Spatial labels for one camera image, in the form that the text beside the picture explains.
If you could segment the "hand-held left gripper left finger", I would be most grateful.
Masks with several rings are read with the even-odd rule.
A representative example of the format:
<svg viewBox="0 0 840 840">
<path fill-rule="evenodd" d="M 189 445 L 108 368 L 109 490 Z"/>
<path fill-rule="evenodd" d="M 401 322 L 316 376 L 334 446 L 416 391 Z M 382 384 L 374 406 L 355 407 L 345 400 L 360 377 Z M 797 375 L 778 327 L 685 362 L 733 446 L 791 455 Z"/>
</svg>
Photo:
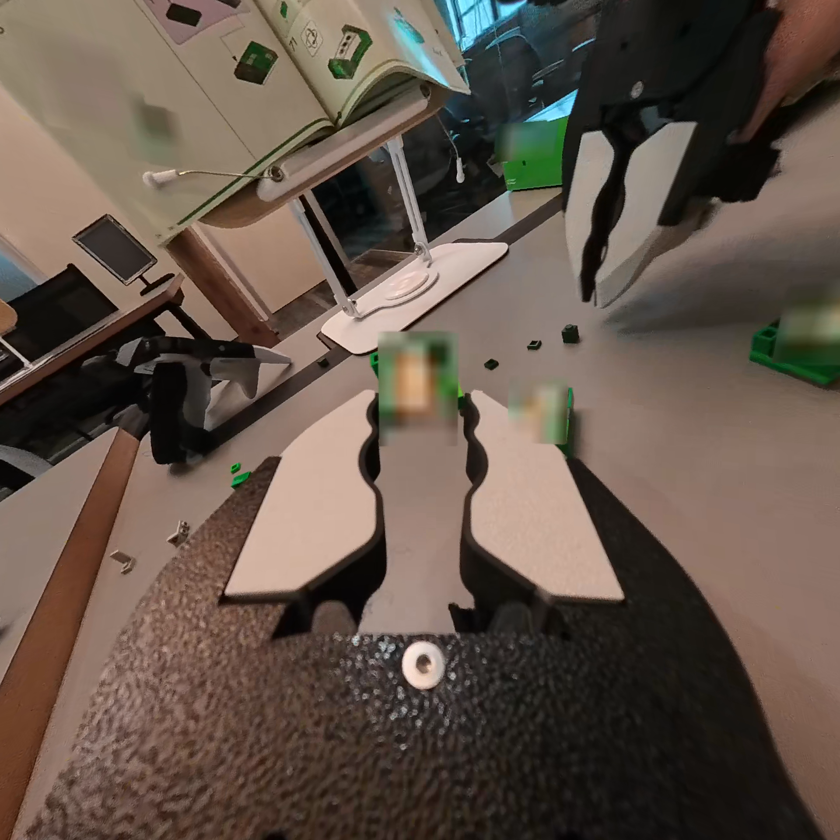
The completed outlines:
<svg viewBox="0 0 840 840">
<path fill-rule="evenodd" d="M 362 391 L 283 451 L 222 593 L 223 603 L 342 602 L 361 617 L 386 572 L 379 406 Z"/>
</svg>

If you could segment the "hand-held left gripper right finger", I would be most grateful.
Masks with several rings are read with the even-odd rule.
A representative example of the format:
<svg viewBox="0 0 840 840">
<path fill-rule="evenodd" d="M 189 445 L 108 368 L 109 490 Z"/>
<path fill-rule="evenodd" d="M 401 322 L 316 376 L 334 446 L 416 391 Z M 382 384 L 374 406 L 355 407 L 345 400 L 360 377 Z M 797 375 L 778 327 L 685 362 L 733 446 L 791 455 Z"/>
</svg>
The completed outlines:
<svg viewBox="0 0 840 840">
<path fill-rule="evenodd" d="M 568 459 L 517 429 L 482 391 L 464 397 L 465 496 L 461 581 L 474 605 L 461 630 L 489 632 L 499 612 L 552 628 L 561 605 L 617 606 L 626 595 Z"/>
</svg>

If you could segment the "green lego creeper head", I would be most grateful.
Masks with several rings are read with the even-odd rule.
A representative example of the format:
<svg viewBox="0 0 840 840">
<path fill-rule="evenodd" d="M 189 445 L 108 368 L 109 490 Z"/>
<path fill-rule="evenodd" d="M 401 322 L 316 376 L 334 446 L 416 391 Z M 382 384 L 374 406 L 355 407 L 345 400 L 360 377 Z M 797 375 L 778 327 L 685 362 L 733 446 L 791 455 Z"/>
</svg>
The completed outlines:
<svg viewBox="0 0 840 840">
<path fill-rule="evenodd" d="M 819 386 L 839 381 L 839 301 L 808 301 L 757 331 L 750 360 Z"/>
</svg>

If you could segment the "person's right hand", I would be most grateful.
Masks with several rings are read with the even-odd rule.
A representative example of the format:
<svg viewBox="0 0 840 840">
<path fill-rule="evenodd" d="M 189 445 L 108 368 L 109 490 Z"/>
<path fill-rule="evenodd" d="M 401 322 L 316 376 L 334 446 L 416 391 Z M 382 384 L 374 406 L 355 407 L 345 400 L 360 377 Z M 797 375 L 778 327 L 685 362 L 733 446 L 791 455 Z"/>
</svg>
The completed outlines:
<svg viewBox="0 0 840 840">
<path fill-rule="evenodd" d="M 747 143 L 779 107 L 794 102 L 837 62 L 838 1 L 778 1 L 780 21 L 764 52 L 763 88 L 735 144 Z"/>
</svg>

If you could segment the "open lego instruction booklet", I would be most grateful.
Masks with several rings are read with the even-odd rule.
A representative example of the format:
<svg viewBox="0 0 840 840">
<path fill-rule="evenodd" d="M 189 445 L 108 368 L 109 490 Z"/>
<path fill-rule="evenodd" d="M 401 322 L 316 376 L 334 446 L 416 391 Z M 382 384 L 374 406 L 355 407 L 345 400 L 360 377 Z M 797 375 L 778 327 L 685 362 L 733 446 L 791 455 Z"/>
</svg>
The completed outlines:
<svg viewBox="0 0 840 840">
<path fill-rule="evenodd" d="M 2 86 L 159 244 L 247 225 L 468 96 L 434 2 L 2 2 Z"/>
</svg>

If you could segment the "spare hand-held gripper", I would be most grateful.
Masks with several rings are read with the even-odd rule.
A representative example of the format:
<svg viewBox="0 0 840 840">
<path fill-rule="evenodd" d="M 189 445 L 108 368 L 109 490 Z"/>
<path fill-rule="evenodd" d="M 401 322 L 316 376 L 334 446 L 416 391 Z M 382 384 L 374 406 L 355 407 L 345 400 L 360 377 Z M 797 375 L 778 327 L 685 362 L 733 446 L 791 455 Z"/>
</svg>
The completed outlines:
<svg viewBox="0 0 840 840">
<path fill-rule="evenodd" d="M 162 466 L 184 464 L 214 447 L 205 429 L 214 382 L 234 382 L 245 397 L 256 396 L 262 364 L 291 364 L 291 358 L 266 347 L 239 341 L 141 338 L 85 360 L 81 368 L 99 372 L 122 368 L 150 377 L 137 401 L 148 416 L 151 451 Z"/>
</svg>

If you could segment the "black desk monitor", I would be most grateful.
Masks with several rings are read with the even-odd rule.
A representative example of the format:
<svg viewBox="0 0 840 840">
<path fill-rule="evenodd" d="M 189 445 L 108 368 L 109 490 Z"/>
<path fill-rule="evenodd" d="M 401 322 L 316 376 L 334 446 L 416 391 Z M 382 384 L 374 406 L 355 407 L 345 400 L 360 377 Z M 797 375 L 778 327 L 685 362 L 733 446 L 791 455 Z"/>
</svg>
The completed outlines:
<svg viewBox="0 0 840 840">
<path fill-rule="evenodd" d="M 119 311 L 74 264 L 14 299 L 17 323 L 5 340 L 36 360 Z"/>
</svg>

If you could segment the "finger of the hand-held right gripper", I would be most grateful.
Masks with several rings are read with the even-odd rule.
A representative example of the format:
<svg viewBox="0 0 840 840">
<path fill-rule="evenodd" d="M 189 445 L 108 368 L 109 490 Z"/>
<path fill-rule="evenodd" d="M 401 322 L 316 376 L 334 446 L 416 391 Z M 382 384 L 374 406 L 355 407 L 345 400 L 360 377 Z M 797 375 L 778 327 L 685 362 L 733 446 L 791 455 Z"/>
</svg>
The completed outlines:
<svg viewBox="0 0 840 840">
<path fill-rule="evenodd" d="M 596 276 L 623 196 L 623 150 L 602 130 L 581 136 L 565 205 L 565 234 L 581 299 L 595 300 Z"/>
<path fill-rule="evenodd" d="M 593 206 L 592 278 L 595 303 L 606 308 L 630 288 L 668 237 L 660 221 L 697 122 L 669 122 L 634 150 L 594 133 L 605 179 Z"/>
</svg>

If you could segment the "book stand with white base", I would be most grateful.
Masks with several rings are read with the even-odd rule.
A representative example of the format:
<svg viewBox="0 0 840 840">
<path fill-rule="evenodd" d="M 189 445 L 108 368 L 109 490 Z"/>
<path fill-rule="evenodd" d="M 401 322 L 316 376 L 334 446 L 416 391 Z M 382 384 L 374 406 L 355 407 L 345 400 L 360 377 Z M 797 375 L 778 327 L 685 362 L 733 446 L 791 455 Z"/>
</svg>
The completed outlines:
<svg viewBox="0 0 840 840">
<path fill-rule="evenodd" d="M 384 333 L 413 325 L 508 253 L 492 241 L 429 245 L 403 152 L 403 133 L 441 107 L 444 90 L 424 82 L 325 140 L 310 145 L 245 179 L 256 183 L 258 199 L 270 206 L 291 205 L 325 271 L 339 311 L 321 328 L 325 342 L 353 355 L 373 352 Z M 306 218 L 301 196 L 316 184 L 384 146 L 391 158 L 412 230 L 414 258 L 377 286 L 352 299 L 331 267 L 327 253 Z"/>
</svg>

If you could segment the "green lego box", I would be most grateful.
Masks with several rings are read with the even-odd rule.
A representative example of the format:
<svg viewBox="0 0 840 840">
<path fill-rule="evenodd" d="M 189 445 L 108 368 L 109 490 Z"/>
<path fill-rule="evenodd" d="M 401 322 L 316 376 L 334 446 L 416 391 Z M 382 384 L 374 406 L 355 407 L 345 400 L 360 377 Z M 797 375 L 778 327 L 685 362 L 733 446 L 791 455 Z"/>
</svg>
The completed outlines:
<svg viewBox="0 0 840 840">
<path fill-rule="evenodd" d="M 562 155 L 569 117 L 499 127 L 496 157 L 510 192 L 562 185 Z"/>
</svg>

